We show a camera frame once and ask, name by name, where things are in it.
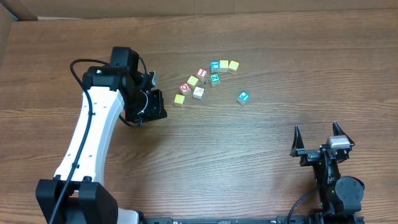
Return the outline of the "green N block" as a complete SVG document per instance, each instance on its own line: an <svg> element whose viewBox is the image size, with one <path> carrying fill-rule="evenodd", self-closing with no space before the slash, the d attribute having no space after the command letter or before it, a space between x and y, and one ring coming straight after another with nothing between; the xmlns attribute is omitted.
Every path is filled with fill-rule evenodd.
<svg viewBox="0 0 398 224"><path fill-rule="evenodd" d="M221 83L221 78L218 73L212 73L210 75L210 83L212 86L217 86Z"/></svg>

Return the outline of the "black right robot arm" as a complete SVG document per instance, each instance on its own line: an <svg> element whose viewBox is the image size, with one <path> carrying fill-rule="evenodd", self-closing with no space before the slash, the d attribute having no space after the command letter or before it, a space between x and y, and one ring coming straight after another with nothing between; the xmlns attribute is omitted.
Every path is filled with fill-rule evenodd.
<svg viewBox="0 0 398 224"><path fill-rule="evenodd" d="M318 149L306 150L298 126L295 126L290 156L300 158L300 166L313 168L316 188L299 198L286 218L290 223L294 209L309 195L319 194L321 208L309 212L304 223L363 223L356 213L361 211L365 185L356 177L342 176L338 164L349 159L355 146L337 122L333 123L333 135Z"/></svg>

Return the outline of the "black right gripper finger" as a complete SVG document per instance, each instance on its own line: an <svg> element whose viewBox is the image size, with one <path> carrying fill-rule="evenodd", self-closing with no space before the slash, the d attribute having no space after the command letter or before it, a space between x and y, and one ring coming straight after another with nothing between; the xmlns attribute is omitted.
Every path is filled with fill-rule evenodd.
<svg viewBox="0 0 398 224"><path fill-rule="evenodd" d="M302 141L302 137L301 137L301 133L300 133L298 125L295 126L295 130L294 130L294 141L292 144L292 150L293 151L304 150L304 144Z"/></svg>
<svg viewBox="0 0 398 224"><path fill-rule="evenodd" d="M349 144L351 146L354 146L354 141L340 128L339 124L336 121L333 122L332 127L333 127L333 134L335 136L345 136L349 141Z"/></svg>

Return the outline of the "blue P block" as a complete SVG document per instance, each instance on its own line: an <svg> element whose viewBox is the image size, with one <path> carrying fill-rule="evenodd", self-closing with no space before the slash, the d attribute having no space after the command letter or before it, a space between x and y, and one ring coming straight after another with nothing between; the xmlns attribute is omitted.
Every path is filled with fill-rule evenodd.
<svg viewBox="0 0 398 224"><path fill-rule="evenodd" d="M250 94L246 93L245 91L242 91L237 97L237 101L243 106L248 102L249 99Z"/></svg>

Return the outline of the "yellow K block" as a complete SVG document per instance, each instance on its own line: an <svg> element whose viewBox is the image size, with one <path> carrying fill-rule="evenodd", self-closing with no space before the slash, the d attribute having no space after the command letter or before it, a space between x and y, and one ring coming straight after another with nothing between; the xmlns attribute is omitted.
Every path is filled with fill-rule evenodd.
<svg viewBox="0 0 398 224"><path fill-rule="evenodd" d="M185 102L185 95L175 95L174 105L182 107Z"/></svg>

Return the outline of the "plain white wooden block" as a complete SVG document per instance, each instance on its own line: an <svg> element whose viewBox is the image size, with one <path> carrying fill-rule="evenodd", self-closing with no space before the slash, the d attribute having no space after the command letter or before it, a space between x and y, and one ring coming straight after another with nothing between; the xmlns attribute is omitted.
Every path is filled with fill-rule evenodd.
<svg viewBox="0 0 398 224"><path fill-rule="evenodd" d="M193 97L199 100L202 100L205 94L205 89L204 88L200 88L198 86L195 87L194 91L193 91Z"/></svg>

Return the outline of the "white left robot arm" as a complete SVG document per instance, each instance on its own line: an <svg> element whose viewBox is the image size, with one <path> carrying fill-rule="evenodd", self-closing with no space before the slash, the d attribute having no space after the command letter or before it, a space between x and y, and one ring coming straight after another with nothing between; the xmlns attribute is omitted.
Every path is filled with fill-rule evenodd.
<svg viewBox="0 0 398 224"><path fill-rule="evenodd" d="M104 187L104 167L116 122L131 128L167 117L155 71L129 47L113 47L109 62L92 60L83 77L80 116L67 153L35 196L47 223L145 223L144 214L119 207Z"/></svg>

